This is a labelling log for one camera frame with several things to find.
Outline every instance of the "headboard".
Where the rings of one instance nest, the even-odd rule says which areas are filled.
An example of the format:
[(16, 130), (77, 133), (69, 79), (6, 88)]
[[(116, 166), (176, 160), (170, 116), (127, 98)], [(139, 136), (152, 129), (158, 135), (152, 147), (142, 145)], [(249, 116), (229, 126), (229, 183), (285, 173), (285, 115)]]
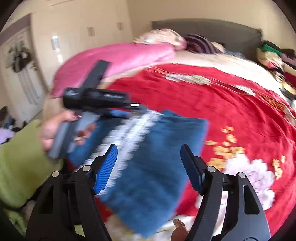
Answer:
[(256, 61), (256, 48), (261, 45), (262, 31), (238, 23), (207, 19), (185, 18), (153, 21), (153, 29), (169, 28), (181, 36), (201, 34), (212, 42), (224, 43), (226, 49), (243, 53), (247, 59)]

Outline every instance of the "green cloth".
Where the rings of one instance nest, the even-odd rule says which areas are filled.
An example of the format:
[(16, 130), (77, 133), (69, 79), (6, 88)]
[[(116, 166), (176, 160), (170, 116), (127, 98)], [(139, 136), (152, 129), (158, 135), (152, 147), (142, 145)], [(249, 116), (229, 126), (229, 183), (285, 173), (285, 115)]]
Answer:
[(261, 47), (261, 50), (262, 50), (263, 52), (266, 52), (266, 51), (274, 52), (274, 53), (276, 53), (278, 56), (281, 56), (281, 52), (280, 52), (280, 51), (278, 51), (278, 50), (276, 50), (276, 49), (270, 47), (270, 46), (267, 45), (267, 44), (264, 44), (264, 45)]
[(50, 160), (38, 138), (39, 120), (27, 125), (0, 147), (0, 199), (18, 208), (32, 197), (53, 171), (62, 168), (61, 160)]

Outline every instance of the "green sleeve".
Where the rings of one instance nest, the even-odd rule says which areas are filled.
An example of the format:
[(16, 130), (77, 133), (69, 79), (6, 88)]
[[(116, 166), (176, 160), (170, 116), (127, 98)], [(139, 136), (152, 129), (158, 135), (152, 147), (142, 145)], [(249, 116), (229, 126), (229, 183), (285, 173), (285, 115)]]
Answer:
[(32, 197), (61, 160), (51, 160), (42, 151), (38, 138), (40, 121), (28, 126), (0, 147), (0, 199), (11, 207), (21, 207)]

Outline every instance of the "door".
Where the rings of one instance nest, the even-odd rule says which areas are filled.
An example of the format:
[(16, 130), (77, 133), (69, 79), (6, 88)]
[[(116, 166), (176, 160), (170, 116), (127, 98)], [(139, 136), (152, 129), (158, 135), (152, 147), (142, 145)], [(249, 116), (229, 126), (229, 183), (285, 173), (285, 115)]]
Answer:
[(4, 87), (18, 119), (30, 121), (43, 107), (44, 89), (36, 71), (30, 27), (13, 35), (0, 47)]

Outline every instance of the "striped pillow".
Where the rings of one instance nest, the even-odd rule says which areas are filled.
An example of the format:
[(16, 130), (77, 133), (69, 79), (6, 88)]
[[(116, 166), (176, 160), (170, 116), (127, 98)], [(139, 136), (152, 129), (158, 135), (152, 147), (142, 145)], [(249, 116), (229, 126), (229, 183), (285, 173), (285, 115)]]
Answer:
[(200, 34), (188, 34), (184, 38), (187, 41), (186, 50), (192, 53), (222, 53)]

